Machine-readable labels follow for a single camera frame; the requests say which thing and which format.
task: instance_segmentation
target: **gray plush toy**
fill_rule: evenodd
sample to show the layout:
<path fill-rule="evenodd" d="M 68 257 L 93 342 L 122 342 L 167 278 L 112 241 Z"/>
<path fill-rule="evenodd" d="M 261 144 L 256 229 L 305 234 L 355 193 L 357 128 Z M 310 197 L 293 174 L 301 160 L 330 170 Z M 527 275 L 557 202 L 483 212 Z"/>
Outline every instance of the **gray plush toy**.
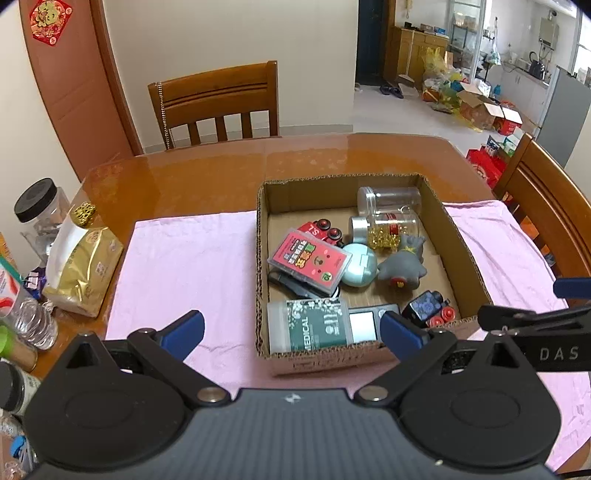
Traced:
<path fill-rule="evenodd" d="M 419 288 L 420 279 L 427 275 L 423 267 L 425 237 L 400 235 L 398 251 L 378 265 L 378 279 L 389 280 L 398 288 Z"/>

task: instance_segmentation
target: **brown door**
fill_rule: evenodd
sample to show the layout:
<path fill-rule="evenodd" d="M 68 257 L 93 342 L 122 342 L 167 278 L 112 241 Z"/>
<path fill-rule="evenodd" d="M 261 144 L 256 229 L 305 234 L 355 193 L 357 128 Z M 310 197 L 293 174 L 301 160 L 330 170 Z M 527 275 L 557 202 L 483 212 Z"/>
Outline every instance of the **brown door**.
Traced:
<path fill-rule="evenodd" d="M 134 149 L 107 80 L 90 0 L 66 2 L 72 7 L 72 15 L 54 46 L 36 40 L 31 33 L 30 14 L 37 0 L 20 0 L 20 8 L 41 97 L 66 155 L 82 180 L 102 163 L 133 157 Z"/>

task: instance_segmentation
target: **baseboard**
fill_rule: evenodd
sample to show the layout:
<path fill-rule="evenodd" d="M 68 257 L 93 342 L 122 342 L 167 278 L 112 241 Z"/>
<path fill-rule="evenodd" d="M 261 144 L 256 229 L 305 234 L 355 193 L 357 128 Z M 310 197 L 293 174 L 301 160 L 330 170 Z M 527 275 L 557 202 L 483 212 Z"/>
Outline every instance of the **baseboard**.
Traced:
<path fill-rule="evenodd" d="M 281 127 L 280 135 L 283 137 L 290 137 L 293 135 L 319 135 L 319 134 L 348 134 L 353 131 L 353 125 L 291 125 Z M 263 138 L 269 136 L 268 128 L 255 128 L 252 131 L 252 136 L 255 138 Z M 242 131 L 228 132 L 228 140 L 239 140 L 242 138 Z M 217 142 L 217 135 L 202 135 L 202 143 Z M 188 138 L 175 138 L 174 145 L 176 147 L 189 147 L 191 141 Z M 162 152 L 165 150 L 164 143 L 157 145 L 150 145 L 144 148 L 144 153 Z"/>

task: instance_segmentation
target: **wooden table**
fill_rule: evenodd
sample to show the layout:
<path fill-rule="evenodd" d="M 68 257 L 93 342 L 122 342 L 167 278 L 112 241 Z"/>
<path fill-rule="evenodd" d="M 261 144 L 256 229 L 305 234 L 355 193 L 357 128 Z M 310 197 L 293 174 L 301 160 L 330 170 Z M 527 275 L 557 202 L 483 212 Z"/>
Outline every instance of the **wooden table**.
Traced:
<path fill-rule="evenodd" d="M 138 220 L 254 210 L 264 180 L 344 173 L 421 173 L 442 202 L 493 199 L 486 183 L 446 140 L 392 134 L 279 137 L 178 148 L 100 166 L 86 177 L 79 195 L 97 206 L 104 222 L 128 245 Z M 34 375 L 44 377 L 77 333 L 94 331 L 105 337 L 115 286 L 116 280 L 96 319 L 69 314 L 71 319 L 59 320 L 57 342 L 40 354 Z"/>

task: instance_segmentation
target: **black kettle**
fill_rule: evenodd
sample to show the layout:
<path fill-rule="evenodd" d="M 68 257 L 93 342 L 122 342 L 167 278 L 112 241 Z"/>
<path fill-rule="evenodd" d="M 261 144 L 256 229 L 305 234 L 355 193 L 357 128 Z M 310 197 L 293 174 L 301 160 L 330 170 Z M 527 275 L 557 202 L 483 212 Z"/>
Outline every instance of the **black kettle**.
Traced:
<path fill-rule="evenodd" d="M 538 54 L 534 51 L 530 52 L 530 62 L 531 62 L 531 66 L 530 66 L 530 75 L 532 77 L 537 78 L 538 80 L 544 80 L 544 76 L 546 74 L 546 66 L 540 62 L 540 58 L 538 57 L 538 60 L 532 60 L 531 55 L 535 55 L 536 57 L 538 56 Z"/>

